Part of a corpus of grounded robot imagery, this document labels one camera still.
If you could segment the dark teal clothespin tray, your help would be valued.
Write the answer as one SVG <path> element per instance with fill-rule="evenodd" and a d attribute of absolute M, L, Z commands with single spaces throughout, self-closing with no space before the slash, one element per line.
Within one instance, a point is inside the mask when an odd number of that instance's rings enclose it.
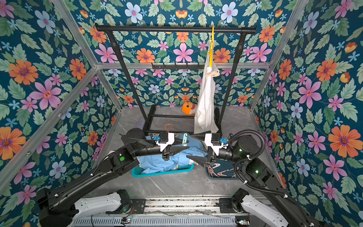
<path fill-rule="evenodd" d="M 234 162 L 226 161 L 223 159 L 217 159 L 206 168 L 208 177 L 212 179 L 224 179 L 224 180 L 237 180 L 236 173 L 234 171 Z"/>

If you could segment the pink clothespin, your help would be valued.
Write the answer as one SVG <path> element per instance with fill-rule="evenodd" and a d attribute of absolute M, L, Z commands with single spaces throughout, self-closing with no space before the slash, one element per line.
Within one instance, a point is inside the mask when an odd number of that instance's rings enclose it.
<path fill-rule="evenodd" d="M 215 77 L 218 77 L 218 76 L 220 76 L 220 72 L 219 71 L 211 71 L 211 72 L 207 72 L 206 73 L 206 77 L 213 77 L 213 78 L 215 78 Z"/>

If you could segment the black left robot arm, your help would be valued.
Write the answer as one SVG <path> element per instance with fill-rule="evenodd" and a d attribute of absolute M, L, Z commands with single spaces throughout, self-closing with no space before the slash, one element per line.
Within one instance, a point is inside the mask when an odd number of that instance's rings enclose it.
<path fill-rule="evenodd" d="M 138 157 L 161 155 L 168 161 L 171 156 L 189 148 L 187 136 L 177 138 L 173 133 L 161 132 L 147 139 L 140 128 L 129 130 L 121 139 L 124 146 L 109 152 L 90 171 L 66 185 L 36 193 L 42 227 L 69 227 L 79 218 L 102 212 L 131 213 L 131 199 L 125 190 L 91 198 L 86 195 L 138 166 Z"/>

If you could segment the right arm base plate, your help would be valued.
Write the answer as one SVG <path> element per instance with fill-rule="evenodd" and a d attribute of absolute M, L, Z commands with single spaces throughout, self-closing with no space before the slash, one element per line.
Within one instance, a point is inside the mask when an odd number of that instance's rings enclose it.
<path fill-rule="evenodd" d="M 216 203 L 220 213 L 232 214 L 232 213 L 247 213 L 241 205 L 238 205 L 236 201 L 231 198 L 220 198 Z"/>

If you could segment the teal laundry basket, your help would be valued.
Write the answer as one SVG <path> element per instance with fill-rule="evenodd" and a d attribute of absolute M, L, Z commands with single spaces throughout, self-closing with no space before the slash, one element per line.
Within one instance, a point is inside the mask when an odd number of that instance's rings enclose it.
<path fill-rule="evenodd" d="M 141 168 L 140 166 L 136 166 L 135 168 L 132 169 L 131 174 L 135 178 L 152 177 L 152 176 L 186 173 L 186 172 L 192 171 L 193 168 L 194 168 L 194 164 L 187 165 L 187 166 L 178 166 L 177 169 L 175 169 L 175 170 L 144 174 L 143 172 L 145 171 L 145 169 Z"/>

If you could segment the white t-shirt black print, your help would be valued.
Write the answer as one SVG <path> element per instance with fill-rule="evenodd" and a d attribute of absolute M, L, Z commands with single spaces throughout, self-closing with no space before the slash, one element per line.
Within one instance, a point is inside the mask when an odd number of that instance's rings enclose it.
<path fill-rule="evenodd" d="M 194 133 L 199 134 L 202 132 L 211 131 L 216 133 L 218 131 L 217 124 L 215 123 L 215 88 L 216 83 L 213 77 L 206 77 L 207 72 L 219 71 L 213 62 L 212 68 L 209 68 L 209 55 L 207 55 L 206 62 L 203 70 L 202 84 L 200 86 L 198 106 L 194 117 Z"/>

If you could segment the orange fish plush toy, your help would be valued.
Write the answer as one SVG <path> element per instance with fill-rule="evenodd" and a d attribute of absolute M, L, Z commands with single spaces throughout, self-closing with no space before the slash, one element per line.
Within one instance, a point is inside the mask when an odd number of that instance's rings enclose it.
<path fill-rule="evenodd" d="M 182 112 L 187 115 L 194 115 L 197 111 L 197 104 L 193 102 L 185 102 L 182 105 Z"/>

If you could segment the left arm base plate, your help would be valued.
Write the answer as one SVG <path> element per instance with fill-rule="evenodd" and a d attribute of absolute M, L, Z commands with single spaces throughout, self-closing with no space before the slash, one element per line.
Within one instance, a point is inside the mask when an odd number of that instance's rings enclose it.
<path fill-rule="evenodd" d="M 122 208 L 122 214 L 143 214 L 146 207 L 146 199 L 131 199 L 131 204 Z"/>

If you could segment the yellow plastic hanger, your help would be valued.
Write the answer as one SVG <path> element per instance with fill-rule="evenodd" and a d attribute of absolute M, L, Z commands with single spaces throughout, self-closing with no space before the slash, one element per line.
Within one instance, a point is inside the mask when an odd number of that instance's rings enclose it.
<path fill-rule="evenodd" d="M 215 34 L 215 26 L 212 26 L 212 31 L 209 34 L 209 68 L 212 68 L 213 65 L 213 52 L 214 52 L 214 34 Z"/>

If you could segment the black wall hook rail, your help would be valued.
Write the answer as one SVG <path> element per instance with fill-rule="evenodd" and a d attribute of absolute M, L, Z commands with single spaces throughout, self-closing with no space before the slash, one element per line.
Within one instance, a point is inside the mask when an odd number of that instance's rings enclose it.
<path fill-rule="evenodd" d="M 155 63 L 151 64 L 154 70 L 203 70 L 204 65 L 199 63 Z"/>

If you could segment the black clothes rack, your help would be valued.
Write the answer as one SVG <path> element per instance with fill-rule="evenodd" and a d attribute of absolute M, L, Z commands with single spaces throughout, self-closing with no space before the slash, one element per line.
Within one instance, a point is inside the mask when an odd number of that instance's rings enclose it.
<path fill-rule="evenodd" d="M 99 42 L 102 71 L 123 107 L 140 107 L 143 129 L 151 132 L 158 106 L 179 107 L 198 103 L 203 70 L 154 70 L 155 63 L 205 65 L 212 27 L 111 26 L 95 24 L 93 39 Z M 213 62 L 220 70 L 215 78 L 215 122 L 220 125 L 229 106 L 248 106 L 256 80 L 246 83 L 249 66 L 243 65 L 246 39 L 254 27 L 215 27 Z"/>

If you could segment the mint green clothespin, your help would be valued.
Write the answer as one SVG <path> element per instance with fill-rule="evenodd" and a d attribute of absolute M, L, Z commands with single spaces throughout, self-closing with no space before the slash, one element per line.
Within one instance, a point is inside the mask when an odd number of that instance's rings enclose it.
<path fill-rule="evenodd" d="M 187 146 L 187 144 L 188 144 L 188 134 L 184 133 L 182 138 L 182 145 Z"/>

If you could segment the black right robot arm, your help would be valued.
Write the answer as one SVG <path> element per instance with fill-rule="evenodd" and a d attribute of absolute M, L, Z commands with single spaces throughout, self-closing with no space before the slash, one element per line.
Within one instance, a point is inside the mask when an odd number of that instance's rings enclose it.
<path fill-rule="evenodd" d="M 219 133 L 199 133 L 193 138 L 205 143 L 207 157 L 188 158 L 202 167 L 210 166 L 217 159 L 234 163 L 236 177 L 248 188 L 260 192 L 273 208 L 263 204 L 244 189 L 232 197 L 232 208 L 236 212 L 247 212 L 258 217 L 270 227 L 327 227 L 305 211 L 288 194 L 273 171 L 259 158 L 267 145 L 264 136 L 255 130 L 242 130 L 224 139 Z"/>

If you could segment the light blue garment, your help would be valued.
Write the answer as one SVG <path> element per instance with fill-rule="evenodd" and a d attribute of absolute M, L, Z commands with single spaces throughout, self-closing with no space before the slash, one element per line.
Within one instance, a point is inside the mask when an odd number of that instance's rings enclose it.
<path fill-rule="evenodd" d="M 162 155 L 142 156 L 139 157 L 139 166 L 145 171 L 144 174 L 157 173 L 177 169 L 178 166 L 187 166 L 194 164 L 192 160 L 187 158 L 190 156 L 205 157 L 207 153 L 201 141 L 194 139 L 188 135 L 188 144 L 190 148 L 184 150 L 174 156 L 171 156 L 168 161 L 162 159 Z"/>

